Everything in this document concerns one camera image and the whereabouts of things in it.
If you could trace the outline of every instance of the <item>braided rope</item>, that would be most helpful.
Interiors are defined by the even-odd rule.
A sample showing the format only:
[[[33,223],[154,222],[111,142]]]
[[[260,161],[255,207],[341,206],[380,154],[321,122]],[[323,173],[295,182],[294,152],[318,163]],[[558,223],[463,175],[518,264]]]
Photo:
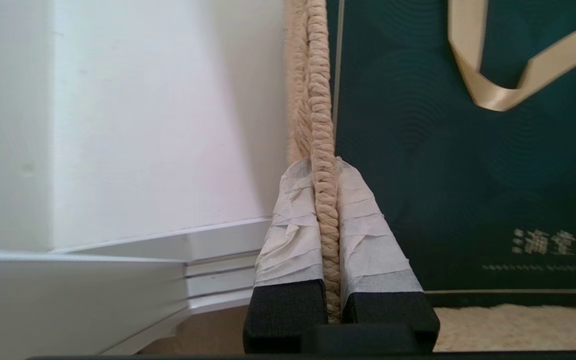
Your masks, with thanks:
[[[326,307],[329,322],[336,323],[341,317],[338,169],[331,115],[326,1],[286,0],[285,27],[288,161],[311,161]]]

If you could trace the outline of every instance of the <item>dark green box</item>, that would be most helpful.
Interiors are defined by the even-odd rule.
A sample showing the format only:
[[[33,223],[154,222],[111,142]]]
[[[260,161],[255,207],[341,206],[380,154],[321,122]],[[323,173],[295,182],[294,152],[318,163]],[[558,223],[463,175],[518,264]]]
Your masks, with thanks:
[[[361,172],[435,305],[576,305],[576,68],[477,107],[445,0],[329,0],[336,151]],[[576,30],[576,1],[490,0],[481,71],[514,88]],[[331,87],[335,86],[335,74]]]

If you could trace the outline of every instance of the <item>white wall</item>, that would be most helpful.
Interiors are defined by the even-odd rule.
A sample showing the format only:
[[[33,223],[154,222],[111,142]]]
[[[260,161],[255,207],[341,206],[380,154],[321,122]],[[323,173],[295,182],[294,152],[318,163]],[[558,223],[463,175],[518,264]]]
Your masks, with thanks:
[[[0,249],[49,250],[51,7],[0,0]]]
[[[54,245],[268,216],[281,0],[55,0]]]

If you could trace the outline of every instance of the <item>white baseboard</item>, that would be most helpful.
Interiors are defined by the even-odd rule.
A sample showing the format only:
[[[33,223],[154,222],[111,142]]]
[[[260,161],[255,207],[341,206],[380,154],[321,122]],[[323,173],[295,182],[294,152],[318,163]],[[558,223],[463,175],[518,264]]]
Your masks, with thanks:
[[[167,337],[194,314],[215,312],[250,302],[255,261],[270,227],[270,218],[207,226],[157,237],[115,241],[53,251],[50,256],[139,258],[185,264],[188,308],[166,317],[103,351],[128,355]]]
[[[173,336],[176,327],[186,321],[192,314],[189,307],[178,311],[162,321],[146,328],[119,344],[109,348],[101,355],[132,355],[142,350],[151,342]]]
[[[178,261],[0,251],[0,360],[134,353],[185,319],[186,289]]]
[[[167,234],[62,248],[54,254],[122,256],[196,262],[259,251],[271,219],[255,218]]]

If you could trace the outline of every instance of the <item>satin ribbon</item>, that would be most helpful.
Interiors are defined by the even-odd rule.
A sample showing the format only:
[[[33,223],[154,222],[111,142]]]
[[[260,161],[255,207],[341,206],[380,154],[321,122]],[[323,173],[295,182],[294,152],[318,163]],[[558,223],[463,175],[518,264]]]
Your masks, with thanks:
[[[516,89],[494,84],[480,73],[487,13],[488,0],[448,3],[448,41],[468,92],[479,107],[505,112],[576,67],[575,31],[528,60]]]

